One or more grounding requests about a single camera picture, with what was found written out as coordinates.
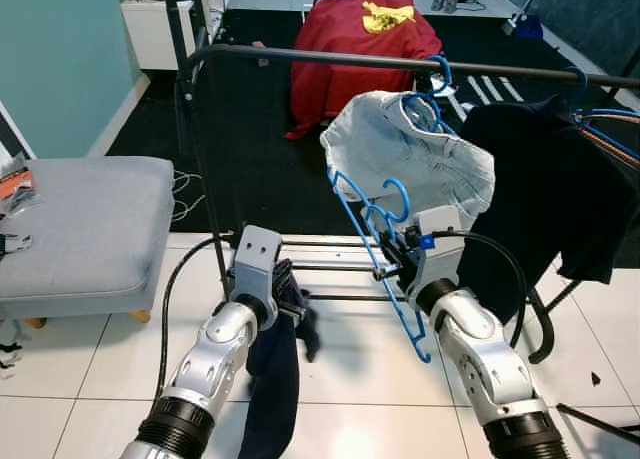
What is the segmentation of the blue mop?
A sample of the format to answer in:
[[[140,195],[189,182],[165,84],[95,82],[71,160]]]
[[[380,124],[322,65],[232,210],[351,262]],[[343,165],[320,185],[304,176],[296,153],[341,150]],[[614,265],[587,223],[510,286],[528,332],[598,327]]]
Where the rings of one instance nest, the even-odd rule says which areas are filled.
[[[504,21],[500,29],[508,37],[541,38],[539,17],[529,14],[529,7],[534,0],[526,0],[518,11]]]

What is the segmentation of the small black tool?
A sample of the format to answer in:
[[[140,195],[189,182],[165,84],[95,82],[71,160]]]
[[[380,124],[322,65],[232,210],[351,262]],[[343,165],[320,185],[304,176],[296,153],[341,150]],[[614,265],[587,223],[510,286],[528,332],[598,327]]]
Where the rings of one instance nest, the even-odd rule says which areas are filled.
[[[0,232],[0,261],[5,255],[24,252],[31,247],[31,236]]]

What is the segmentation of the red shirt with yellow print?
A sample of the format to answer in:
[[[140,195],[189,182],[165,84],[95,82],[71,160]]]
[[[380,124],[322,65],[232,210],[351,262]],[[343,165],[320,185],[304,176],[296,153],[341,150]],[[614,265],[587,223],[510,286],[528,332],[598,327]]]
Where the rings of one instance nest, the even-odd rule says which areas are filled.
[[[307,51],[428,60],[442,40],[413,0],[315,0],[294,48]],[[289,142],[306,138],[366,92],[407,92],[413,72],[294,61],[291,65]]]

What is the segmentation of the light blue denim garment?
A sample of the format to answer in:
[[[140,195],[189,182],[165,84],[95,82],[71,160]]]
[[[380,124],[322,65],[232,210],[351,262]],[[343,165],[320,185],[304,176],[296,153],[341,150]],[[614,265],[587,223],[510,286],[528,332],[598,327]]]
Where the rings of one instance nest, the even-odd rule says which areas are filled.
[[[463,229],[492,208],[497,191],[497,162],[458,134],[426,133],[402,107],[406,92],[371,90],[358,94],[323,133],[326,166],[342,171],[370,200],[389,197],[389,211],[401,209],[396,189],[383,188],[398,179],[410,195],[410,211],[438,206],[460,208]],[[348,202],[356,194],[342,185]]]

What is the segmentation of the black shirt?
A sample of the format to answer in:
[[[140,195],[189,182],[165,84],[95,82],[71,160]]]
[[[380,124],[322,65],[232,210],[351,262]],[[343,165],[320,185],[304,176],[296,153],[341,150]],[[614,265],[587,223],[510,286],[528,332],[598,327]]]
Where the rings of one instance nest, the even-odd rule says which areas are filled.
[[[582,135],[562,97],[477,106],[460,135],[495,158],[492,208],[471,230],[503,245],[524,272],[518,281],[502,254],[468,239],[458,267],[461,286],[507,325],[554,259],[561,262],[559,276],[611,284],[639,194]]]

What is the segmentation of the white cabinet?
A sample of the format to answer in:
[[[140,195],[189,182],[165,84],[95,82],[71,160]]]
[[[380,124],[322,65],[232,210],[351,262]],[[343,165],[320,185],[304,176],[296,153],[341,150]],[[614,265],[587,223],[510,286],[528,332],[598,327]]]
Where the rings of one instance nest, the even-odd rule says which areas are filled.
[[[180,35],[189,53],[209,46],[219,33],[229,0],[175,0]],[[165,0],[124,0],[120,3],[128,37],[143,71],[177,71],[177,49]]]

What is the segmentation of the navy blue garment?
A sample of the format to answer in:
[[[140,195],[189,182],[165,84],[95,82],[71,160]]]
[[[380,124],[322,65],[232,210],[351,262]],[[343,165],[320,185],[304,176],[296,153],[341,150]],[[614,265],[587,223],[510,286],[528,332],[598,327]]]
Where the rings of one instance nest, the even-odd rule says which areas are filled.
[[[301,319],[282,314],[256,337],[246,362],[250,403],[236,459],[280,459],[291,444],[300,400],[297,346],[307,362],[315,360],[323,346],[317,319],[308,304]]]

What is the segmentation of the black metal clothes rack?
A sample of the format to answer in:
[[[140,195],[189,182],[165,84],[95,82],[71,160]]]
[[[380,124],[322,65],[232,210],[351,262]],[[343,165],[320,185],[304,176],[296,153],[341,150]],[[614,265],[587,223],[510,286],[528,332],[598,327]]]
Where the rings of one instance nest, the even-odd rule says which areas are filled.
[[[332,53],[308,51],[308,49],[282,49],[253,46],[229,46],[229,44],[212,44],[196,49],[187,58],[180,61],[175,76],[175,116],[177,116],[177,144],[182,156],[193,156],[197,161],[197,170],[205,171],[204,152],[200,149],[200,129],[198,129],[198,113],[195,108],[196,69],[214,57],[229,56],[237,58],[253,58],[253,60],[283,60],[289,62],[332,63],[366,67],[366,69],[389,70],[435,70],[435,61],[415,60],[415,58],[394,58],[369,55],[348,55],[348,53]],[[475,72],[479,75],[500,76],[500,78],[525,78],[544,81],[567,81],[576,85],[576,76],[564,70],[525,69],[525,67],[500,66],[492,63],[453,62],[451,69],[457,72]],[[590,85],[594,87],[612,87],[614,89],[630,89],[639,92],[640,79],[620,78],[620,76],[588,74]]]

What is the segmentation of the blue plastic clothes hanger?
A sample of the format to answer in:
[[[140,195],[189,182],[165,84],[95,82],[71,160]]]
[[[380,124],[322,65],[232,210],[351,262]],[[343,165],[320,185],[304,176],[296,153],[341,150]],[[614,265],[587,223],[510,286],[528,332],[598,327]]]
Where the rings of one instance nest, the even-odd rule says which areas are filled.
[[[445,112],[456,94],[451,63],[443,55],[428,58],[436,62],[438,69],[413,71],[412,89],[404,93],[402,107],[412,124],[426,133],[454,134],[445,120]]]
[[[573,75],[576,76],[576,85],[571,90],[571,93],[566,95],[566,99],[564,99],[564,103],[570,107],[570,110],[579,110],[582,99],[586,97],[586,94],[589,93],[590,88],[590,80],[589,75],[585,74],[585,71],[579,69],[576,66],[566,67],[564,69],[566,72],[572,72]]]
[[[604,108],[604,110],[575,110],[572,112],[572,119],[573,121],[575,121],[575,124],[579,126],[579,130],[581,131],[581,133],[584,134],[586,138],[590,139],[591,142],[593,142],[595,145],[598,144],[596,144],[594,140],[591,139],[590,135],[586,134],[585,131],[582,130],[582,124],[590,124],[590,122],[594,119],[604,119],[623,122],[623,124],[640,125],[640,113],[628,110],[609,110],[609,108]],[[603,147],[600,148],[602,148],[605,153],[608,153],[609,156],[613,157],[613,154],[611,152],[605,151]]]
[[[398,179],[389,177],[389,179],[385,180],[381,186],[383,186],[383,188],[396,189],[402,202],[401,212],[392,213],[385,211],[385,209],[380,206],[376,206],[374,203],[371,203],[364,191],[358,188],[355,184],[355,181],[349,179],[348,176],[344,175],[342,171],[337,170],[337,168],[333,168],[332,166],[326,167],[326,176],[328,176],[329,183],[332,185],[332,190],[338,195],[339,199],[342,200],[343,208],[344,211],[346,211],[348,220],[351,221],[353,227],[355,227],[357,238],[360,239],[362,245],[364,245],[367,255],[369,255],[370,263],[374,266],[374,268],[372,268],[372,277],[374,277],[376,282],[379,282],[379,284],[383,286],[385,293],[387,293],[387,299],[390,304],[392,304],[392,308],[394,309],[394,312],[396,312],[399,322],[401,322],[403,330],[408,336],[408,340],[410,340],[411,348],[415,351],[417,358],[419,358],[422,363],[430,364],[433,357],[431,357],[428,351],[422,349],[419,344],[421,340],[424,340],[425,337],[428,336],[428,331],[426,331],[422,313],[420,311],[415,311],[412,307],[408,309],[403,308],[401,302],[399,302],[397,298],[396,291],[393,290],[392,284],[388,281],[389,277],[392,276],[394,272],[401,272],[402,268],[397,266],[396,268],[380,270],[378,253],[375,252],[375,227],[372,226],[371,222],[372,216],[380,215],[383,217],[385,225],[387,225],[387,231],[390,232],[392,238],[396,238],[397,223],[403,223],[407,220],[408,216],[410,216],[410,195],[407,194],[406,188],[404,188],[404,185]],[[342,193],[343,184],[347,185],[347,188],[356,194],[358,202],[364,206],[364,218],[357,218],[355,211],[353,211],[353,208],[349,206],[348,200]]]

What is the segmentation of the orange label plastic packet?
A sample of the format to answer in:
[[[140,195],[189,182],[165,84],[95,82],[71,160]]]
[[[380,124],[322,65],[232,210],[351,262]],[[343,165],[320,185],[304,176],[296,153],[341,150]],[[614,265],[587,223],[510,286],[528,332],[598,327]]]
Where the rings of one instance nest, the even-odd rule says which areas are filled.
[[[26,154],[0,161],[0,220],[19,215],[38,202],[40,194]]]

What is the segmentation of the thin black rod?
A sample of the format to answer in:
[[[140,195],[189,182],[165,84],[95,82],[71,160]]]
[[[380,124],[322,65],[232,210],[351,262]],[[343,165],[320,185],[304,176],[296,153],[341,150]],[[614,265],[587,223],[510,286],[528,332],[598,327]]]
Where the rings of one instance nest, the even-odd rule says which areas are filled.
[[[588,413],[582,412],[582,410],[570,407],[567,404],[556,404],[554,408],[558,410],[559,413],[570,415],[570,417],[579,419],[581,422],[585,422],[586,424],[590,424],[595,428],[598,428],[600,431],[604,431],[607,433],[611,433],[611,435],[618,437],[618,439],[622,439],[631,444],[635,444],[636,446],[640,445],[640,424],[631,424],[631,426],[614,426],[614,424],[602,421],[602,419],[598,419],[594,417],[594,415],[589,415]]]

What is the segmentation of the grey upholstered ottoman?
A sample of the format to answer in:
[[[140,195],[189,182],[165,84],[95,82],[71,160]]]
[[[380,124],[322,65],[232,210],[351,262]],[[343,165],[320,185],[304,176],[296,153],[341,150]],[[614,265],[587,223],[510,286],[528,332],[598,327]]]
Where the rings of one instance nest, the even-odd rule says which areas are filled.
[[[38,195],[0,220],[29,239],[0,255],[0,319],[125,313],[147,323],[175,199],[173,162],[147,156],[33,159]]]

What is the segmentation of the orange clothes hanger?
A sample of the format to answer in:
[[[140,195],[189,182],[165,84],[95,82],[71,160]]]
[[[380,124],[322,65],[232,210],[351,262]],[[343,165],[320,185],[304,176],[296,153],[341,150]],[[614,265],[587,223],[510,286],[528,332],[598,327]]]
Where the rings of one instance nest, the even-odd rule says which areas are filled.
[[[630,148],[625,147],[621,143],[613,140],[611,136],[602,133],[602,131],[595,129],[594,126],[590,124],[582,124],[582,130],[585,131],[586,134],[591,136],[591,139],[600,147],[603,147],[605,151],[611,152],[613,157],[620,159],[620,161],[627,163],[631,168],[635,168],[635,170],[639,170],[639,154],[635,151],[631,151]]]

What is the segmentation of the black floor carpet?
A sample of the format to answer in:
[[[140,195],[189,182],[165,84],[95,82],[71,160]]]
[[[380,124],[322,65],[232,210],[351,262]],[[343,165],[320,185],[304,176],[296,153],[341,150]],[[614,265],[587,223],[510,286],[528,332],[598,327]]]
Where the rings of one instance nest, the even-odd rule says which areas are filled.
[[[599,66],[584,53],[545,31],[541,39],[508,37],[500,30],[503,17],[426,16],[442,39],[449,61],[563,70],[576,66],[591,74],[616,75],[620,65]],[[300,11],[233,8],[224,17],[218,43],[291,48],[305,16]],[[106,156],[150,156],[169,159],[175,171],[211,172],[211,191],[219,229],[237,229],[243,222],[285,234],[352,235],[342,203],[326,177],[324,149],[317,130],[297,142],[285,139],[293,127],[289,112],[291,63],[251,58],[220,57],[206,63],[195,94],[198,148],[205,168],[196,158],[180,154],[174,72],[148,72],[150,84],[140,103],[124,122]],[[182,185],[175,213],[186,211],[201,198],[205,181],[179,181]],[[209,232],[209,198],[198,200],[172,225],[173,232]]]

